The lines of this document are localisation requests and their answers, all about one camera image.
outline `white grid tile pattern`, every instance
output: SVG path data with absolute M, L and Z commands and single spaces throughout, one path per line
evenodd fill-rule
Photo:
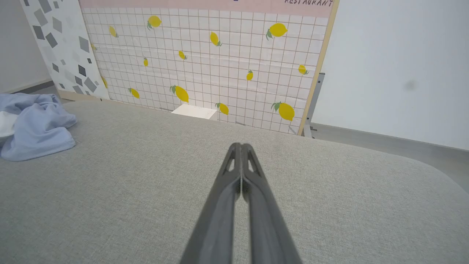
M 191 105 L 227 105 L 228 116 L 218 111 L 222 122 L 292 134 L 301 122 L 327 25 L 327 19 L 307 16 L 167 8 L 84 8 L 83 16 L 112 100 L 172 111 L 185 103 L 170 91 L 178 85 Z M 147 29 L 150 16 L 158 16 L 161 25 Z M 288 32 L 268 40 L 265 34 L 275 23 Z M 222 46 L 210 41 L 212 32 Z M 299 72 L 300 64 L 308 75 Z M 253 79 L 247 81 L 249 70 Z M 293 121 L 271 109 L 279 101 L 294 108 Z

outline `gray floor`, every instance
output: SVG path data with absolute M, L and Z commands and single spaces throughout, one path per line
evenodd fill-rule
M 429 164 L 444 172 L 469 193 L 469 151 L 373 133 L 313 124 L 313 137 L 400 155 Z

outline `lemon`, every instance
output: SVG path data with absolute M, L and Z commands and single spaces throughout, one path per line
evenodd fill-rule
M 300 66 L 298 67 L 298 70 L 299 70 L 300 73 L 303 74 L 303 75 L 306 75 L 306 74 L 309 73 L 309 71 L 306 70 L 306 68 L 304 67 L 304 65 L 300 65 Z
M 135 97 L 135 98 L 140 98 L 140 95 L 138 94 L 137 90 L 133 88 L 129 88 L 129 92 Z
M 186 60 L 187 59 L 187 56 L 184 55 L 184 52 L 182 51 L 179 51 L 179 56 L 181 57 L 181 59 L 183 60 Z
M 102 77 L 102 76 L 101 76 L 101 79 L 103 79 L 104 86 L 106 87 L 106 89 L 108 89 L 108 88 L 107 88 L 107 82 L 106 82 L 106 79 L 104 79 L 104 77 Z
M 222 104 L 222 103 L 217 103 L 215 104 L 217 108 L 220 108 L 220 112 L 222 112 L 225 115 L 228 115 L 228 106 Z
M 246 80 L 251 81 L 253 76 L 254 76 L 254 74 L 252 73 L 251 70 L 249 70 L 248 74 L 246 75 Z
M 273 103 L 270 108 L 272 109 L 272 107 L 274 107 L 275 111 L 279 111 L 279 114 L 283 119 L 293 121 L 293 117 L 295 116 L 295 110 L 293 110 L 293 107 L 282 102 Z
M 148 30 L 159 27 L 159 25 L 161 25 L 161 19 L 157 16 L 150 16 L 147 23 Z
M 212 32 L 210 34 L 210 41 L 217 47 L 221 46 L 221 41 L 218 40 L 218 36 L 217 34 L 215 34 L 214 32 Z
M 181 101 L 189 103 L 189 95 L 182 87 L 173 85 L 169 88 L 169 90 L 173 93 L 176 93 L 177 98 L 179 98 Z
M 111 36 L 117 38 L 119 35 L 117 35 L 116 33 L 116 30 L 112 27 L 112 26 L 109 26 L 109 33 L 111 34 Z
M 269 38 L 272 39 L 272 35 L 275 36 L 275 37 L 281 37 L 283 36 L 286 32 L 287 32 L 287 28 L 285 27 L 284 24 L 282 23 L 277 23 L 277 24 L 274 24 L 273 26 L 270 27 L 270 29 L 267 30 L 267 34 L 265 35 L 265 37 L 267 38 L 267 40 Z

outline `gray fabric surface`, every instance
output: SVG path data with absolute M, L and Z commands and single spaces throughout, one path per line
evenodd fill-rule
M 77 145 L 0 160 L 0 263 L 178 263 L 231 143 L 250 143 L 304 263 L 469 263 L 469 195 L 405 157 L 117 103 Z M 249 262 L 236 203 L 234 263 Z

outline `white box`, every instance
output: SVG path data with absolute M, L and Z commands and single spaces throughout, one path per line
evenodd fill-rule
M 188 104 L 180 105 L 171 113 L 218 121 L 216 109 L 203 108 Z

